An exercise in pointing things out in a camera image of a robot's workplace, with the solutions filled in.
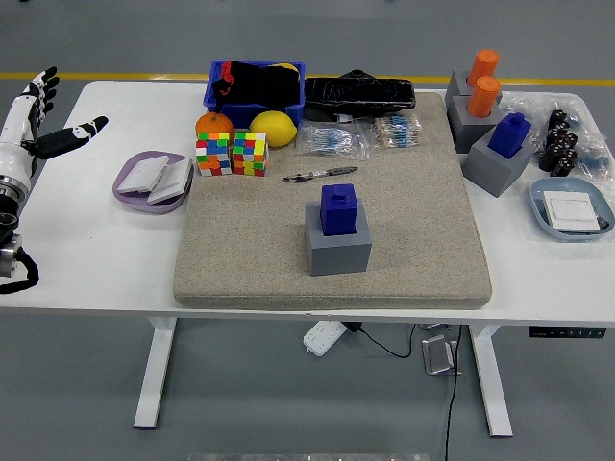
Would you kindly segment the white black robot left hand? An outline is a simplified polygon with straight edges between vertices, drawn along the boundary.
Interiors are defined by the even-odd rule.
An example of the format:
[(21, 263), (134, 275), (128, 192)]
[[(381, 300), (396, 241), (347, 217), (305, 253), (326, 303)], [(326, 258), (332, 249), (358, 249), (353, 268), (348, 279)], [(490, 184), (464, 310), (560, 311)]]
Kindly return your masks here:
[(28, 181), (37, 159), (47, 160), (77, 150), (109, 123), (98, 116), (82, 125), (41, 135), (39, 128), (53, 108), (60, 79), (52, 66), (34, 77), (12, 102), (1, 130), (1, 176)]

